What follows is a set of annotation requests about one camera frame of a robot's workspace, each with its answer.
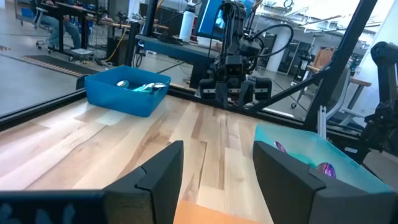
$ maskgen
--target purple object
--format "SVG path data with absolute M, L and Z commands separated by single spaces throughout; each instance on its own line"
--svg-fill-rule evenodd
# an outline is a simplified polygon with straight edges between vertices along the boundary
M 285 150 L 285 147 L 283 145 L 281 145 L 281 143 L 275 141 L 274 144 L 275 144 L 276 148 L 278 148 L 280 151 L 287 153 Z
M 328 175 L 329 177 L 332 177 L 334 179 L 336 178 L 335 168 L 327 162 L 322 162 L 321 164 L 319 164 L 317 166 L 317 170 Z

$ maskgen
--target white cylinder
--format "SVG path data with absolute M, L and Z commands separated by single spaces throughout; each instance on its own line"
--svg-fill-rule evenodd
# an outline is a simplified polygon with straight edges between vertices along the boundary
M 184 12 L 184 16 L 182 17 L 181 30 L 179 39 L 182 39 L 184 42 L 189 42 L 191 39 L 192 26 L 193 21 L 195 20 L 194 12 Z
M 274 46 L 272 48 L 272 52 L 276 52 L 277 50 L 279 50 L 283 46 L 285 46 L 286 43 L 289 41 L 289 38 L 290 38 L 290 32 L 288 29 L 286 29 L 286 28 L 279 29 L 277 36 L 276 36 Z M 284 52 L 285 52 L 285 50 L 283 50 L 269 58 L 268 64 L 267 64 L 268 71 L 278 72 L 280 61 L 282 60 L 282 57 L 284 56 Z

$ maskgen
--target paper towel roll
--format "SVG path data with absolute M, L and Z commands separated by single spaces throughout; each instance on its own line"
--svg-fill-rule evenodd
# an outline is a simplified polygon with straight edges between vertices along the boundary
M 179 39 L 184 42 L 189 42 L 192 33 L 193 21 L 195 20 L 195 13 L 186 11 L 182 17 L 181 30 Z

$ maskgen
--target jeans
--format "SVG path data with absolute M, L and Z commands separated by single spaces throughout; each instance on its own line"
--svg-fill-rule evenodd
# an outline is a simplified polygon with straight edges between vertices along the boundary
M 53 31 L 49 38 L 50 44 L 58 47 L 59 45 L 59 21 L 58 19 L 50 16 L 43 16 L 42 22 L 50 26 Z M 81 47 L 81 40 L 79 35 L 79 30 L 77 26 L 73 25 L 71 22 L 63 22 L 63 33 L 68 32 L 73 40 L 73 46 L 76 49 Z

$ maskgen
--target orange object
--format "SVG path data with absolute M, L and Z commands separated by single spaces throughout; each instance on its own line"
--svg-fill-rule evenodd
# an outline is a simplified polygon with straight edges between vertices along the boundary
M 179 201 L 174 224 L 258 224 L 254 221 L 217 212 L 191 202 Z
M 322 50 L 319 50 L 315 60 L 313 61 L 313 66 L 316 68 L 323 68 L 327 65 L 335 53 L 335 49 L 333 47 L 328 47 Z

